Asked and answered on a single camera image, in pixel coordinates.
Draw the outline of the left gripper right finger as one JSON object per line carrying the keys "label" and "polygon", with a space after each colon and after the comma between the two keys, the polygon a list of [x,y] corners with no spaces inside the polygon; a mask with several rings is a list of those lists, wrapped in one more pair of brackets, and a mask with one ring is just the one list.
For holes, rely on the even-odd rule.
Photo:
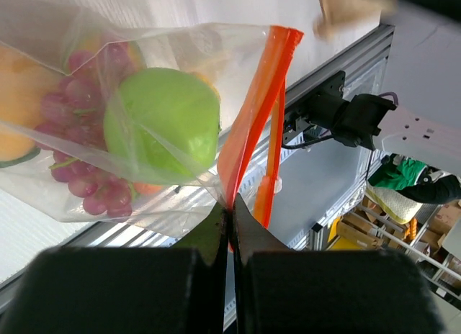
{"label": "left gripper right finger", "polygon": [[236,197],[239,333],[445,333],[425,278],[396,250],[288,248]]}

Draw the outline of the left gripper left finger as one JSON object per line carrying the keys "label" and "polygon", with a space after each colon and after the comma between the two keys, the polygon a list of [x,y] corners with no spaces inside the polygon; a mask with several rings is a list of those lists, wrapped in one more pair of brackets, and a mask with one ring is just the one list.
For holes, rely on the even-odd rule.
{"label": "left gripper left finger", "polygon": [[221,333],[228,214],[168,248],[51,248],[27,268],[3,333]]}

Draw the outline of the clear orange-zip bag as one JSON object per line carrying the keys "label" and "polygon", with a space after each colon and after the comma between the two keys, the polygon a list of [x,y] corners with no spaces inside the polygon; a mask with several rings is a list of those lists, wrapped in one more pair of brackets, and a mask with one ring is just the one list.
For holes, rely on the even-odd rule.
{"label": "clear orange-zip bag", "polygon": [[300,30],[122,27],[85,7],[1,0],[1,190],[58,222],[173,237],[229,207],[266,125],[269,219]]}

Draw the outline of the green apple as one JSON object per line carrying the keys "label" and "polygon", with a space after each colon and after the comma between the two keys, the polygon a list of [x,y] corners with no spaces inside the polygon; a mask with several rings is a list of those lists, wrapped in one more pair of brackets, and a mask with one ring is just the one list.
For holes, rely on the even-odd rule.
{"label": "green apple", "polygon": [[220,97],[200,77],[147,68],[127,77],[107,102],[104,137],[130,180],[181,184],[207,172],[220,133]]}

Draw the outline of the red grape bunch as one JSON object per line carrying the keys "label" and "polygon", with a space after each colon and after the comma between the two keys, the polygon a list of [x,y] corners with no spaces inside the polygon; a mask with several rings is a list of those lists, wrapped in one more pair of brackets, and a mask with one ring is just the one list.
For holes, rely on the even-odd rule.
{"label": "red grape bunch", "polygon": [[[35,131],[106,151],[103,120],[107,99],[141,64],[131,42],[102,37],[83,40],[65,61],[68,75],[57,90],[42,98],[40,109],[45,121]],[[132,182],[44,143],[36,145],[52,151],[51,176],[82,201],[85,213],[115,219],[132,214]]]}

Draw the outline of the yellow orange with leaf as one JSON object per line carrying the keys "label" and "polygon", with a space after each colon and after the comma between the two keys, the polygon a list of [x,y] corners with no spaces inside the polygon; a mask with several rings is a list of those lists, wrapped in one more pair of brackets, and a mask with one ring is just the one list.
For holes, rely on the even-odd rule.
{"label": "yellow orange with leaf", "polygon": [[[1,121],[35,129],[44,119],[40,102],[55,91],[62,75],[7,46],[1,46]],[[35,141],[1,126],[1,167],[28,160],[37,152]]]}

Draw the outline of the garlic bulb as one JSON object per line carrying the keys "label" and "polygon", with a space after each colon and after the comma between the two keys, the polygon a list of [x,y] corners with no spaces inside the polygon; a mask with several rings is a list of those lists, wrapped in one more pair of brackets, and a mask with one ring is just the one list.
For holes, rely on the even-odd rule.
{"label": "garlic bulb", "polygon": [[339,30],[382,13],[394,12],[397,0],[319,0],[321,16],[313,24],[316,37],[331,39]]}

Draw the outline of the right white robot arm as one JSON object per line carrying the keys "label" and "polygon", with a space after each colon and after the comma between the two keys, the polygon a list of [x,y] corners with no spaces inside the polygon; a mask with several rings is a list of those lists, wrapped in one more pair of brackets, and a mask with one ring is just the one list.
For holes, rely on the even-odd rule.
{"label": "right white robot arm", "polygon": [[460,175],[460,130],[445,127],[371,94],[341,105],[331,131],[348,146],[404,155]]}

